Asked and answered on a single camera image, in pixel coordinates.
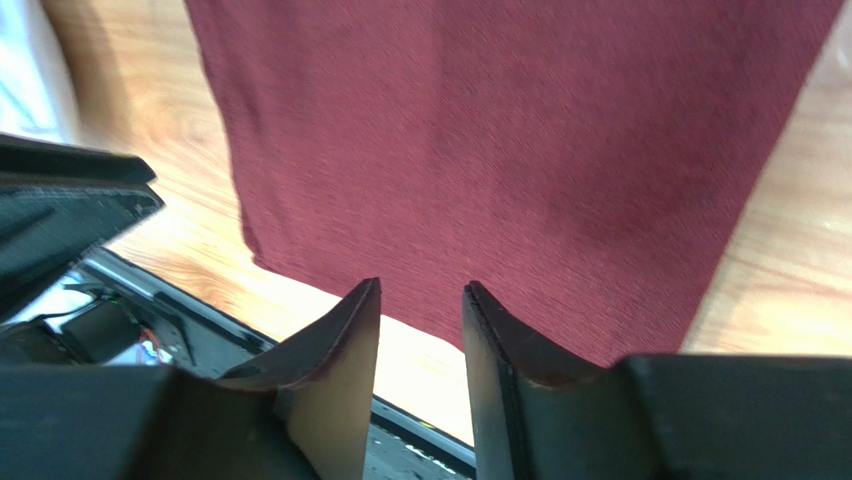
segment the towel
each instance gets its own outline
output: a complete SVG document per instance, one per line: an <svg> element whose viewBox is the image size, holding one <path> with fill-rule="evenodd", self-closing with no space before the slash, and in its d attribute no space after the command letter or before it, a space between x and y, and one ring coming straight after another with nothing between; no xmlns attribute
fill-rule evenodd
<svg viewBox="0 0 852 480"><path fill-rule="evenodd" d="M600 365L679 347L841 4L187 1L258 265Z"/></svg>

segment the red fabric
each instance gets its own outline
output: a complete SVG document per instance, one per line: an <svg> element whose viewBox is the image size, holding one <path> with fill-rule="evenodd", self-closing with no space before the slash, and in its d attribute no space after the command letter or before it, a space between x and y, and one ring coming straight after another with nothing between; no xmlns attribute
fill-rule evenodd
<svg viewBox="0 0 852 480"><path fill-rule="evenodd" d="M189 0L262 267L678 348L842 0ZM281 298L281 302L298 299Z"/></svg>

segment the wooden floor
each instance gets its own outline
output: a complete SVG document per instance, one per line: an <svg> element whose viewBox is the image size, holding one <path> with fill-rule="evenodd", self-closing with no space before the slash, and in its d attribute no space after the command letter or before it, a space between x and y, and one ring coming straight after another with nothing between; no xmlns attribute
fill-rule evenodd
<svg viewBox="0 0 852 480"><path fill-rule="evenodd" d="M264 272L243 245L227 142L181 0L44 0L84 141L146 159L168 208L126 258L284 338L337 300ZM852 9L802 92L683 350L852 354ZM376 393L472 442L464 357L392 319Z"/></svg>

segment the maroon cloth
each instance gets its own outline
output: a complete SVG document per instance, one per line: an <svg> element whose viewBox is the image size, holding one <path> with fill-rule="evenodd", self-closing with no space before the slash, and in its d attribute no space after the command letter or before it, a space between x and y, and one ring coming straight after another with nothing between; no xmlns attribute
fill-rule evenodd
<svg viewBox="0 0 852 480"><path fill-rule="evenodd" d="M598 363L678 348L841 3L188 0L260 266Z"/></svg>

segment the wire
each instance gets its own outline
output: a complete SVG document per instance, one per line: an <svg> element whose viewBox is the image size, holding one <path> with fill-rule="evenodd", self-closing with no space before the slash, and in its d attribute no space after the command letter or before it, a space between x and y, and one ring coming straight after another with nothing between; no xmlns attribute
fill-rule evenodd
<svg viewBox="0 0 852 480"><path fill-rule="evenodd" d="M150 341L151 345L154 347L154 351L157 352L157 363L164 364L166 363L163 358L163 345L160 343L160 339L157 338L157 335L150 328L142 328L142 333L139 335L139 342ZM142 363L142 350L145 347L143 345L139 345L139 350L136 351L136 363Z"/></svg>
<svg viewBox="0 0 852 480"><path fill-rule="evenodd" d="M42 314L39 314L39 315L36 315L35 317L33 317L32 321L47 320L49 318L59 318L59 317L67 317L68 315L74 315L75 313L80 313L80 312L82 312L83 310L86 310L89 307L97 305L98 303L102 302L103 300L104 299L102 299L102 298L93 298L90 302L86 303L85 305L77 307L73 310L69 310L67 312L42 313Z"/></svg>

